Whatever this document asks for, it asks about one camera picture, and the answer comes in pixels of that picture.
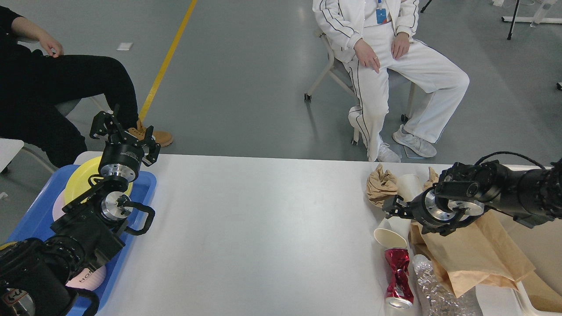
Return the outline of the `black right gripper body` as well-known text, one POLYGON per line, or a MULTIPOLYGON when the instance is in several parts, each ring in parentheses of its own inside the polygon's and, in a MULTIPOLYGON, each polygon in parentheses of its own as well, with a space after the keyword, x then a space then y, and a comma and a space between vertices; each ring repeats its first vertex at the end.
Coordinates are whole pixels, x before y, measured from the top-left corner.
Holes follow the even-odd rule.
POLYGON ((434 189, 427 189, 410 202, 414 219, 422 224, 423 233, 438 233, 447 236, 459 226, 459 211, 452 210, 453 202, 440 197, 434 189))

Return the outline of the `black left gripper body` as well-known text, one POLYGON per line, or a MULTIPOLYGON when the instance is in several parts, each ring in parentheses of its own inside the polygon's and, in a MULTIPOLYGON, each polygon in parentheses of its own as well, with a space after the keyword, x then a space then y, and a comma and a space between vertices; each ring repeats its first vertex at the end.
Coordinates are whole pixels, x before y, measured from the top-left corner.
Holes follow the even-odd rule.
POLYGON ((144 152, 128 144, 106 143, 98 166, 101 176, 120 176, 134 182, 139 175, 144 152))

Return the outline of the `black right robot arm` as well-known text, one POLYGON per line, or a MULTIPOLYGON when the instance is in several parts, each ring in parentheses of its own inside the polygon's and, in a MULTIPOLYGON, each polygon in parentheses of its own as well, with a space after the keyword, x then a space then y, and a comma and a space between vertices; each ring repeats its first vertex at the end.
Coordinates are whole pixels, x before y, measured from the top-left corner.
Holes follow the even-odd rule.
POLYGON ((491 209, 528 228, 560 219, 561 162, 552 163, 550 169, 537 163, 536 169, 523 171, 489 161, 488 156, 473 165, 456 162, 412 201, 395 195, 382 207, 388 219, 415 220, 423 234, 441 236, 469 226, 491 209))

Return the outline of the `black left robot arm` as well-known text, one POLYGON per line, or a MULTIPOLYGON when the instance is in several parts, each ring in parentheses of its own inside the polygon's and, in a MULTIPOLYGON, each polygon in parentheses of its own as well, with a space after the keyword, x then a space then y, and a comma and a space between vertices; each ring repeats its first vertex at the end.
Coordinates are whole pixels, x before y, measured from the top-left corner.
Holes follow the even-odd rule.
POLYGON ((94 316, 100 298, 91 290, 68 286, 84 269, 96 271, 125 247, 122 233, 143 235, 152 225, 153 208, 132 201, 125 191, 141 165, 157 161, 161 145, 146 129, 142 140, 125 132, 115 113, 93 118, 90 137, 104 138, 105 148, 90 188, 63 208, 46 241, 27 238, 1 246, 1 314, 66 316, 79 297, 90 301, 85 316, 94 316))

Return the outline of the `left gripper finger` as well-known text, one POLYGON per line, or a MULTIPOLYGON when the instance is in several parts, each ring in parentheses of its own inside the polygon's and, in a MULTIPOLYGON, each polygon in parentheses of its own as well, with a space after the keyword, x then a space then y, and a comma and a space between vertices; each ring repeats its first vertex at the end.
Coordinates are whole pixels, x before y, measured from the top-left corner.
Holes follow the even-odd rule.
POLYGON ((125 132, 116 116, 104 111, 94 116, 90 138, 104 140, 107 144, 132 144, 132 136, 125 132))
POLYGON ((144 151, 142 163, 145 166, 151 166, 152 164, 155 164, 160 154, 161 145, 156 141, 156 138, 153 136, 153 126, 149 126, 146 129, 144 138, 139 141, 139 146, 142 149, 147 148, 147 152, 144 151))

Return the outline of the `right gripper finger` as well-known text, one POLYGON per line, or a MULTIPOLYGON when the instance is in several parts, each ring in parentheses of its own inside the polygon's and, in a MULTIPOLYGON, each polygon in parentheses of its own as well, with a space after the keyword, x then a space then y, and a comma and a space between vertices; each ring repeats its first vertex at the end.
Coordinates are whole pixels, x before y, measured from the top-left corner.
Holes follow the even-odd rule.
POLYGON ((412 202, 405 201, 400 195, 393 195, 386 199, 383 203, 382 210, 385 213, 386 219, 396 217, 415 220, 412 202))

